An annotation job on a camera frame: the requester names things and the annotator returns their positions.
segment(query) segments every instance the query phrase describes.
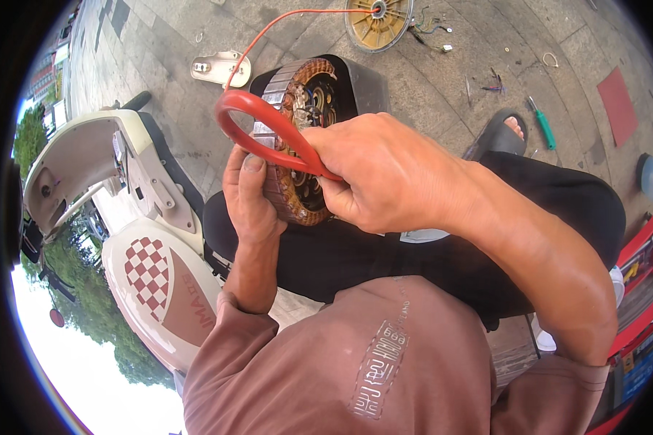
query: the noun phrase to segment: black slipper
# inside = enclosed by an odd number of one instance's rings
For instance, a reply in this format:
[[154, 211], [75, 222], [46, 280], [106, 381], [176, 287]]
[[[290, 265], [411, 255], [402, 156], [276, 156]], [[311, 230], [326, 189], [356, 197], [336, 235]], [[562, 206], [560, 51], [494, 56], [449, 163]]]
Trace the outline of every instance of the black slipper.
[[[520, 131], [523, 133], [521, 139], [512, 128], [505, 124], [505, 120], [514, 117], [517, 120]], [[527, 149], [527, 124], [514, 109], [506, 107], [496, 112], [486, 124], [484, 130], [470, 146], [469, 150], [462, 156], [463, 160], [479, 161], [487, 151], [510, 152], [522, 156]]]

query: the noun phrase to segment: pink t-shirt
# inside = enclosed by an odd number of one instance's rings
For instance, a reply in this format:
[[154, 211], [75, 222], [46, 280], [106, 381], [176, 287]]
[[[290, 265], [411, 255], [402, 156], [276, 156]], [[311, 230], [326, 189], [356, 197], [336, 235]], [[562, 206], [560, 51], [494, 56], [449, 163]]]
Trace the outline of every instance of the pink t-shirt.
[[218, 296], [184, 385], [194, 434], [581, 434], [609, 366], [542, 358], [492, 406], [476, 313], [420, 276], [342, 290], [287, 327]]

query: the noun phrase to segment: fingernail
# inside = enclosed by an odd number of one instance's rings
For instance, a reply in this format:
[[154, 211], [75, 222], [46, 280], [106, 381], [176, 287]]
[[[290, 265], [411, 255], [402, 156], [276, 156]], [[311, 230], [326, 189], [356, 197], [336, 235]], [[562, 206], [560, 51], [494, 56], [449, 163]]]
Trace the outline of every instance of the fingernail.
[[254, 154], [244, 157], [244, 169], [249, 172], [259, 172], [264, 165], [264, 160]]

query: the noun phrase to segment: checkered pattern decal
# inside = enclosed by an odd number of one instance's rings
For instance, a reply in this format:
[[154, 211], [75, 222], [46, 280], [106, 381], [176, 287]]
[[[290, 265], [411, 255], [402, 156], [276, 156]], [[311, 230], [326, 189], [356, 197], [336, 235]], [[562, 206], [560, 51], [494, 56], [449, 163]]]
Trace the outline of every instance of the checkered pattern decal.
[[164, 317], [169, 292], [169, 266], [167, 257], [159, 253], [161, 248], [160, 240], [135, 239], [126, 249], [128, 261], [124, 266], [128, 283], [138, 290], [136, 297], [158, 322]]

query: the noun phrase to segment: forearm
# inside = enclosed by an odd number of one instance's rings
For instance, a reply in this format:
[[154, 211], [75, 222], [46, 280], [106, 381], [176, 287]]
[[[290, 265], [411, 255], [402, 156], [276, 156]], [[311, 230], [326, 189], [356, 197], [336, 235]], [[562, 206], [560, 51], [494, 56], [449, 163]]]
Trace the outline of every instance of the forearm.
[[251, 314], [266, 314], [277, 292], [276, 265], [279, 236], [260, 244], [239, 241], [235, 262], [223, 290], [234, 293], [238, 308]]
[[476, 165], [469, 174], [483, 186], [483, 195], [460, 235], [523, 291], [559, 354], [603, 365], [617, 321], [613, 286], [599, 255], [580, 234], [490, 170]]

